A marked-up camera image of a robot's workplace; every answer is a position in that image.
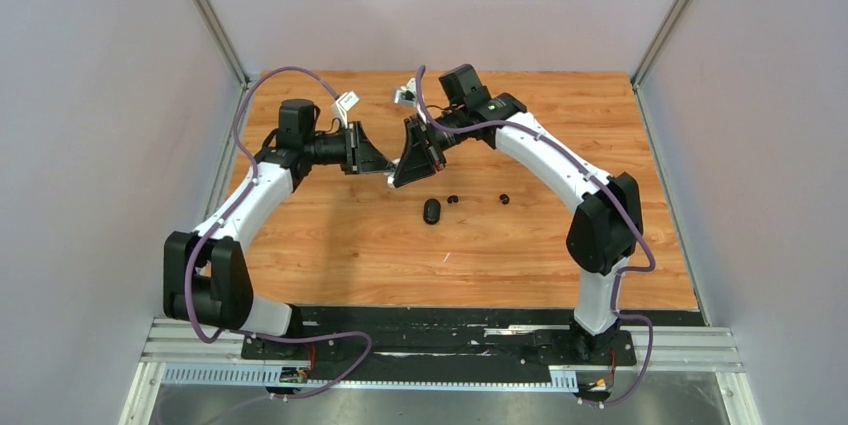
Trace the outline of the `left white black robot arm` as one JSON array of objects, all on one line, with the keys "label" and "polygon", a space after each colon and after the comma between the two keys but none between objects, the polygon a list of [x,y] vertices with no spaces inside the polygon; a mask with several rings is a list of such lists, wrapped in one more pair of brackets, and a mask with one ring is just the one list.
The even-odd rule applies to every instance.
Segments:
[{"label": "left white black robot arm", "polygon": [[359,98],[341,94],[332,105],[335,131],[316,128],[319,107],[289,99],[278,126],[251,156],[243,181],[226,201],[190,232],[173,232],[164,244],[163,306],[167,317],[192,325],[198,338],[214,342],[224,331],[268,336],[283,358],[306,345],[300,310],[255,292],[246,251],[271,213],[301,185],[314,166],[337,165],[346,175],[388,173],[394,164],[348,118]]}]

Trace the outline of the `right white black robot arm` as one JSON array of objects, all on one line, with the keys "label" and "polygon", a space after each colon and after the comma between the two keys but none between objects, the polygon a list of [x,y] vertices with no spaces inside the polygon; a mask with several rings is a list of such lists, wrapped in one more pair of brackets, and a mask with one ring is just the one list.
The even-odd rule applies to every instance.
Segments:
[{"label": "right white black robot arm", "polygon": [[617,282],[642,237],[638,183],[627,173],[613,176],[581,158],[518,98],[492,95],[469,64],[440,76],[448,105],[438,116],[420,95],[422,77],[418,72],[395,90],[394,102],[411,105],[415,112],[404,121],[404,150],[389,175],[390,186],[435,175],[447,165],[446,151],[470,138],[529,170],[572,214],[565,243],[580,279],[566,346],[579,360],[598,361],[620,328]]}]

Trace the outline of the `white earbud charging case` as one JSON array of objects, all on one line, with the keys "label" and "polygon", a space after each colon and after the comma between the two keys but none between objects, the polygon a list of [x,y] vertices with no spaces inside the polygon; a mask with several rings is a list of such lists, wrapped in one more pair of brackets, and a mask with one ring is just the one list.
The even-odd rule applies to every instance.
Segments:
[{"label": "white earbud charging case", "polygon": [[393,177],[397,168],[398,168],[399,162],[400,162],[400,158],[393,159],[392,162],[391,162],[391,168],[388,171],[384,172],[384,175],[386,177]]}]

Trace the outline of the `black earbud charging case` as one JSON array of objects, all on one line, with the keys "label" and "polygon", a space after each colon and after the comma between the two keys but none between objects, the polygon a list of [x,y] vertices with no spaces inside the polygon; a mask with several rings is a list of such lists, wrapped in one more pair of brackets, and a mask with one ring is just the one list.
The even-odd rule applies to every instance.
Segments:
[{"label": "black earbud charging case", "polygon": [[430,198],[424,202],[422,219],[428,225],[435,225],[441,218],[441,202],[438,199]]}]

